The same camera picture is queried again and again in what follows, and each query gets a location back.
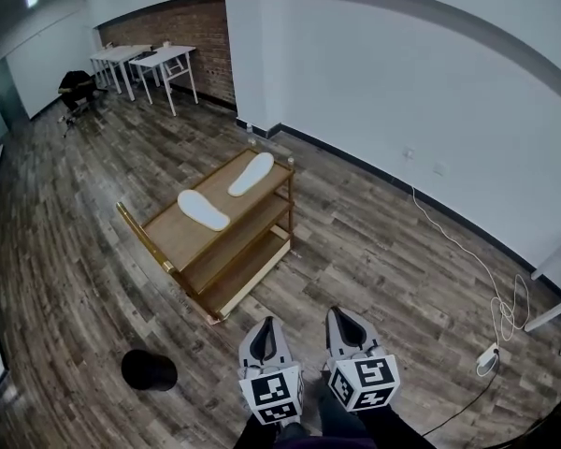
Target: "black cable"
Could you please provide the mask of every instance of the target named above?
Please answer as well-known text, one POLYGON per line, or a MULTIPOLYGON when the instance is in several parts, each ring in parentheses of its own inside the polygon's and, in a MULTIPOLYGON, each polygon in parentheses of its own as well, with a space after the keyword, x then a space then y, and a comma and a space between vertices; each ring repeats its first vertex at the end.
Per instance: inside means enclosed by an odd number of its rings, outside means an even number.
POLYGON ((425 432, 424 434, 422 434, 422 437, 426 437, 428 434, 430 434, 431 432, 434 432, 435 430, 443 427, 445 424, 447 424, 449 421, 451 421, 452 419, 454 419, 455 417, 457 417, 459 414, 461 414, 463 411, 465 411, 466 409, 468 409, 474 402, 476 402, 478 399, 480 399, 482 397, 482 395, 488 391, 490 385, 493 383, 493 381, 495 380, 496 375, 498 374, 498 368, 501 365, 501 360, 500 357, 498 356, 498 352, 496 352, 496 368, 495 368, 495 374, 493 374, 493 377, 491 378, 490 382, 488 383, 488 385, 482 390, 482 392, 476 396, 476 398, 474 400, 472 400, 464 409, 462 409, 459 413, 452 415, 449 419, 447 419, 444 423, 436 426, 434 429, 430 429, 429 431, 425 432))

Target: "black sleeve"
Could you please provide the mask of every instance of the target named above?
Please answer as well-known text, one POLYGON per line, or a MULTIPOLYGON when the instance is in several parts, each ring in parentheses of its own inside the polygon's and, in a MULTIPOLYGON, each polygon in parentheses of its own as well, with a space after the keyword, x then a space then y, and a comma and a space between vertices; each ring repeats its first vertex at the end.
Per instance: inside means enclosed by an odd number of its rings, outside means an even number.
POLYGON ((436 449, 401 419, 391 406, 367 409, 357 413, 377 447, 436 449))
POLYGON ((274 445, 276 439, 277 425, 267 424, 263 426, 252 414, 235 444, 235 449, 253 449, 254 447, 269 449, 274 445))

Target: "shoe insole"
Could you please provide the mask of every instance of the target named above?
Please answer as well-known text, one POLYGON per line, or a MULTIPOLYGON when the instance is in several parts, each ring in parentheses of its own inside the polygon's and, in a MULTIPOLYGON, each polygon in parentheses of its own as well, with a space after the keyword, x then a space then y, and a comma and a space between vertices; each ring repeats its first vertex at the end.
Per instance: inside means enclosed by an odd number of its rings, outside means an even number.
POLYGON ((270 153, 255 156, 238 178, 228 187, 230 196, 245 195, 250 188, 263 179, 272 169, 274 157, 270 153))
POLYGON ((223 231, 230 223, 228 216, 214 208, 197 191, 181 191, 177 202, 182 212, 212 231, 223 231))

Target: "power cord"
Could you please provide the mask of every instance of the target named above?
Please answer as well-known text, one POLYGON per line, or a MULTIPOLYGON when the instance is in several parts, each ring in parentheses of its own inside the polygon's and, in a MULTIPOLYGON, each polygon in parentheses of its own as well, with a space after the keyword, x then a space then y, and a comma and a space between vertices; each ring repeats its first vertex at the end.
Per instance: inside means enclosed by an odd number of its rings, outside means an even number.
POLYGON ((488 391, 488 389, 490 388, 491 384, 493 383, 493 381, 495 380, 495 377, 498 375, 498 368, 500 367, 501 363, 500 363, 500 357, 498 356, 498 349, 495 349, 495 353, 496 353, 496 357, 495 357, 495 363, 493 364, 493 367, 496 365, 496 369, 495 369, 495 373, 493 374, 493 377, 490 379, 490 382, 488 383, 488 385, 482 390, 482 392, 476 396, 476 398, 474 398, 474 400, 472 400, 464 409, 462 409, 459 413, 452 415, 449 419, 447 419, 444 423, 436 426, 434 429, 430 429, 429 431, 425 432, 424 434, 422 434, 422 437, 426 437, 428 434, 434 432, 437 429, 440 429, 441 427, 443 427, 445 424, 447 424, 449 421, 453 420, 455 417, 457 417, 459 414, 461 414, 463 411, 465 411, 466 409, 468 409, 469 407, 471 407, 471 405, 476 402, 478 399, 480 399, 482 397, 482 395, 488 391))
MULTIPOLYGON (((498 289, 496 288, 496 283, 495 283, 495 278, 493 278, 493 274, 490 272, 490 269, 488 269, 488 267, 483 263, 483 261, 473 252, 467 250, 466 248, 464 248, 458 241, 456 241, 455 239, 451 238, 450 236, 448 236, 445 231, 442 229, 442 226, 440 226, 440 224, 438 224, 437 222, 433 221, 432 218, 430 218, 430 216, 428 216, 428 213, 425 211, 424 208, 422 208, 419 204, 417 199, 415 198, 415 188, 413 186, 411 186, 411 190, 412 190, 412 195, 413 195, 413 203, 415 203, 415 206, 418 207, 418 209, 425 215, 426 219, 432 223, 432 225, 436 226, 440 232, 442 233, 442 236, 444 236, 446 239, 448 239, 449 241, 455 243, 463 252, 473 256, 481 265, 482 267, 486 270, 486 272, 488 273, 488 277, 490 278, 491 283, 493 284, 493 287, 495 288, 495 293, 496 296, 493 297, 490 300, 490 313, 493 316, 493 327, 495 329, 495 335, 496 335, 496 347, 500 348, 500 344, 499 344, 499 337, 498 337, 498 329, 496 329, 496 319, 495 319, 495 310, 494 310, 494 305, 493 303, 495 301, 498 302, 498 308, 499 311, 501 313, 501 330, 500 330, 500 335, 501 335, 501 339, 504 341, 510 340, 513 337, 513 333, 515 331, 515 329, 523 329, 525 326, 525 323, 528 322, 528 320, 530 319, 530 293, 527 290, 527 286, 525 285, 525 281, 524 278, 522 278, 521 275, 516 274, 515 275, 515 279, 513 280, 513 306, 510 307, 505 301, 503 301, 503 298, 501 297, 501 295, 498 293, 498 289), (521 281, 522 285, 525 288, 525 294, 526 294, 526 300, 527 300, 527 317, 525 318, 524 323, 521 326, 517 326, 515 324, 515 305, 516 305, 516 298, 517 298, 517 282, 521 281), (505 334, 505 328, 503 326, 503 322, 507 321, 510 325, 511 325, 511 332, 509 333, 509 335, 505 334)), ((490 371, 492 370, 492 368, 490 368, 488 371, 486 371, 484 374, 480 374, 478 372, 478 369, 476 370, 476 373, 480 376, 480 377, 484 377, 486 376, 486 374, 488 374, 490 371)))

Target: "black trash can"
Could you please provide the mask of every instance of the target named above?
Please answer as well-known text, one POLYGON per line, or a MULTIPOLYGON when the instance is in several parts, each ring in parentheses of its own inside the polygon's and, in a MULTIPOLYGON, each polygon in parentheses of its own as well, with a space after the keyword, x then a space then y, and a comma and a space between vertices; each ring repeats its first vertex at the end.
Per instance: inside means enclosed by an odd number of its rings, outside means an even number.
POLYGON ((122 358, 121 373, 134 389, 167 391, 177 383, 177 368, 163 355, 133 349, 122 358))

